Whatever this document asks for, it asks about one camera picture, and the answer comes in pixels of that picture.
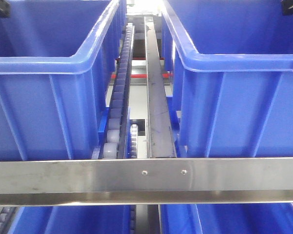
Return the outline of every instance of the metal beam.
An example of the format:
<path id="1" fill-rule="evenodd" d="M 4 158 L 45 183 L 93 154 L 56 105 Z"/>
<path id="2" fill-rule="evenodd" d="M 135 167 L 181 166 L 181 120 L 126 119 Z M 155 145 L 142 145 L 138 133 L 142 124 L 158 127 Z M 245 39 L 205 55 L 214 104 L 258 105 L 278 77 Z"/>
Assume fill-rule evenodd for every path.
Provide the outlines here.
<path id="1" fill-rule="evenodd" d="M 0 206 L 293 202 L 293 157 L 0 162 Z"/>
<path id="2" fill-rule="evenodd" d="M 145 17 L 148 157 L 176 157 L 152 17 Z"/>

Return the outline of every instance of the bin rim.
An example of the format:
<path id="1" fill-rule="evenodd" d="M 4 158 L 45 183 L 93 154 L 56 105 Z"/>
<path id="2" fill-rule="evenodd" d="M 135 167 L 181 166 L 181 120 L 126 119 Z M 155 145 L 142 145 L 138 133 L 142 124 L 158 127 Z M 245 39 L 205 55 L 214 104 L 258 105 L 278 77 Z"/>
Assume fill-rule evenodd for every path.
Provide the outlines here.
<path id="1" fill-rule="evenodd" d="M 162 14 L 181 62 L 187 70 L 193 72 L 293 72 L 293 54 L 201 54 L 167 0 L 162 0 Z"/>
<path id="2" fill-rule="evenodd" d="M 82 74 L 89 71 L 119 7 L 111 0 L 75 54 L 70 57 L 0 57 L 0 75 Z"/>

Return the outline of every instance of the blue plastic crate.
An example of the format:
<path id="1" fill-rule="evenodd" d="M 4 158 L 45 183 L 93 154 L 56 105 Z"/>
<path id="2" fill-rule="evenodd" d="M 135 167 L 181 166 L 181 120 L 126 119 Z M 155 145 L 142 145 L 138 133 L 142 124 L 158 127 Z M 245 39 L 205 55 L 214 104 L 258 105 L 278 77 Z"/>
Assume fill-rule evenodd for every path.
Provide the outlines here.
<path id="1" fill-rule="evenodd" d="M 293 234 L 293 204 L 162 205 L 163 234 Z"/>
<path id="2" fill-rule="evenodd" d="M 279 0 L 164 0 L 189 157 L 293 156 L 293 15 Z"/>
<path id="3" fill-rule="evenodd" d="M 8 234 L 129 234 L 130 206 L 22 207 Z"/>
<path id="4" fill-rule="evenodd" d="M 90 158 L 118 56 L 119 1 L 10 4 L 0 19 L 0 160 Z"/>

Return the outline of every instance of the stainless steel bar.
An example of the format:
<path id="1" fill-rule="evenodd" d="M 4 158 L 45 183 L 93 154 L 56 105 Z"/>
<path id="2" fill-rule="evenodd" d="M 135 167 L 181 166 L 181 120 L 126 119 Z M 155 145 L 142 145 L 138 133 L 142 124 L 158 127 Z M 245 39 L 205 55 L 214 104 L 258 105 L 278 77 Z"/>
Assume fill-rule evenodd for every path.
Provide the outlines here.
<path id="1" fill-rule="evenodd" d="M 0 206 L 293 202 L 293 157 L 0 162 Z"/>
<path id="2" fill-rule="evenodd" d="M 176 157 L 152 17 L 145 17 L 149 157 Z"/>

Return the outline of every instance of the plastic bin wall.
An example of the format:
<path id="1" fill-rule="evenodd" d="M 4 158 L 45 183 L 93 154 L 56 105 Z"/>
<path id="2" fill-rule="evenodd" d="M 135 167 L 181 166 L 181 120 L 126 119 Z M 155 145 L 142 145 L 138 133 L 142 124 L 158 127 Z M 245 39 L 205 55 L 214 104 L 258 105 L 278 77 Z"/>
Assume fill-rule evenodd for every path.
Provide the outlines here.
<path id="1" fill-rule="evenodd" d="M 0 160 L 90 158 L 118 56 L 119 1 L 10 4 L 0 19 Z"/>
<path id="2" fill-rule="evenodd" d="M 130 206 L 22 207 L 8 234 L 129 234 Z"/>
<path id="3" fill-rule="evenodd" d="M 293 234 L 293 204 L 162 205 L 163 234 Z"/>
<path id="4" fill-rule="evenodd" d="M 279 0 L 164 0 L 189 157 L 293 156 L 293 15 Z"/>

